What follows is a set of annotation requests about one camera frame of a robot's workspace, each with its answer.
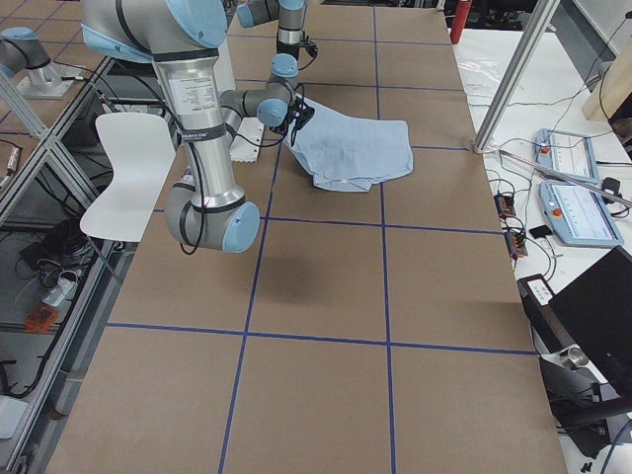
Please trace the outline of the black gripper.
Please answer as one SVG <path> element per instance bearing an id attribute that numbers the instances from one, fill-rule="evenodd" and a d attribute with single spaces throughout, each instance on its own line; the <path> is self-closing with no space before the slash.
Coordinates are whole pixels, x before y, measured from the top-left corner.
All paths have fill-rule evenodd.
<path id="1" fill-rule="evenodd" d="M 280 129 L 282 131 L 289 131 L 292 127 L 295 130 L 299 130 L 303 127 L 303 109 L 304 104 L 302 101 L 295 101 L 291 106 L 287 109 L 287 114 L 281 123 Z"/>

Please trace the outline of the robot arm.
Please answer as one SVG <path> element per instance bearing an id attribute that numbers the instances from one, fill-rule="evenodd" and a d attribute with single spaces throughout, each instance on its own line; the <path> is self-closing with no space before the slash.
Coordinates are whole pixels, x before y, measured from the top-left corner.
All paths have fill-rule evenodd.
<path id="1" fill-rule="evenodd" d="M 220 1 L 85 1 L 84 42 L 97 52 L 153 66 L 187 149 L 191 173 L 171 189 L 167 224 L 182 250 L 242 253 L 256 240 L 260 211 L 237 185 L 229 146 L 241 121 L 256 118 L 294 135 L 314 110 L 298 94 L 297 54 L 306 4 L 252 1 L 237 9 L 245 28 L 277 21 L 278 50 L 265 88 L 216 87 L 214 66 L 227 36 Z"/>
<path id="2" fill-rule="evenodd" d="M 305 38 L 303 21 L 307 2 L 304 0 L 246 1 L 236 8 L 242 28 L 254 28 L 277 21 L 276 52 L 299 57 L 300 44 Z"/>

